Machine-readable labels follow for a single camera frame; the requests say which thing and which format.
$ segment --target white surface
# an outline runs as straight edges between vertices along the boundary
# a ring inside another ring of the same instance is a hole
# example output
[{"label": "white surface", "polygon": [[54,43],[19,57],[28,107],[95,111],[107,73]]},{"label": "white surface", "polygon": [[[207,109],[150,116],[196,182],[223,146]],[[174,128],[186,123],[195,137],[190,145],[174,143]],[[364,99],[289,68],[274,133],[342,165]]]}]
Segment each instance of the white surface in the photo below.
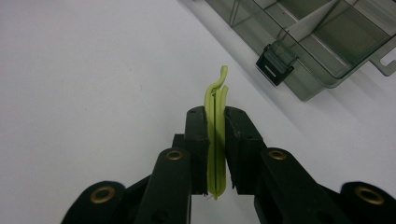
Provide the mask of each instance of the white surface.
[{"label": "white surface", "polygon": [[[396,197],[396,76],[366,64],[303,103],[243,63],[256,59],[202,1],[2,1],[0,223],[59,223],[91,184],[149,175],[222,64],[227,105],[267,146],[330,189],[360,180]],[[194,196],[191,215],[259,223],[231,188]]]}]

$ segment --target container compartment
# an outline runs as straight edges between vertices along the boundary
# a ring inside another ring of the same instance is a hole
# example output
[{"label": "container compartment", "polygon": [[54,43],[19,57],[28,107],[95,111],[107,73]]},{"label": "container compartment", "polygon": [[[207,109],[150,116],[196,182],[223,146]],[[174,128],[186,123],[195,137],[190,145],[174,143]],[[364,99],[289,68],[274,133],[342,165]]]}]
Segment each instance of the container compartment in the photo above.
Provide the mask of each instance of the container compartment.
[{"label": "container compartment", "polygon": [[296,55],[284,81],[303,101],[336,87],[369,60],[384,75],[396,71],[396,62],[379,64],[396,47],[392,0],[207,2],[259,55],[275,43]]}]

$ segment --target plastic storage box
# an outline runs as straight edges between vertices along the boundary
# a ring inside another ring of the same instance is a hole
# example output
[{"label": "plastic storage box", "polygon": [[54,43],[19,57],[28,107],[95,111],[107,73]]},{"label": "plastic storage box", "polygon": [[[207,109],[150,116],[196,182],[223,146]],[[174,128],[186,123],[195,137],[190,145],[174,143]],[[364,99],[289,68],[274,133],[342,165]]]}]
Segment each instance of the plastic storage box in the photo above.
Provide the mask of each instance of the plastic storage box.
[{"label": "plastic storage box", "polygon": [[206,0],[255,50],[258,68],[303,101],[396,47],[396,0]]}]

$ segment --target black plastic part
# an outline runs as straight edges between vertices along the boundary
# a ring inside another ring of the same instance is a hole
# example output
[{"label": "black plastic part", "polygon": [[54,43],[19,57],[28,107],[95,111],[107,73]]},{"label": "black plastic part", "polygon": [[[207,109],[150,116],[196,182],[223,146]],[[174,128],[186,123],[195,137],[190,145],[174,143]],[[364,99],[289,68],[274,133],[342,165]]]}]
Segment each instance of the black plastic part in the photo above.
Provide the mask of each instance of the black plastic part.
[{"label": "black plastic part", "polygon": [[134,224],[190,223],[191,156],[182,148],[160,153]]},{"label": "black plastic part", "polygon": [[207,195],[207,153],[209,137],[207,136],[207,119],[203,106],[187,112],[184,131],[184,147],[191,154],[191,193]]},{"label": "black plastic part", "polygon": [[279,71],[271,61],[266,57],[266,52],[271,45],[265,47],[259,60],[256,62],[259,70],[276,86],[278,86],[285,78],[294,70],[293,66],[288,66],[285,71]]},{"label": "black plastic part", "polygon": [[268,148],[262,151],[261,159],[263,184],[257,197],[260,200],[271,194],[282,223],[351,223],[288,151]]},{"label": "black plastic part", "polygon": [[119,206],[124,191],[125,187],[117,182],[103,181],[90,186],[73,203],[62,223],[120,223],[124,219],[119,216]]},{"label": "black plastic part", "polygon": [[136,218],[137,211],[139,210],[139,206],[142,202],[149,180],[150,175],[125,190],[119,211],[119,214],[124,212],[127,213],[125,223],[134,223],[134,219]]},{"label": "black plastic part", "polygon": [[259,155],[266,147],[245,111],[226,106],[225,147],[231,180],[238,194],[255,194]]}]

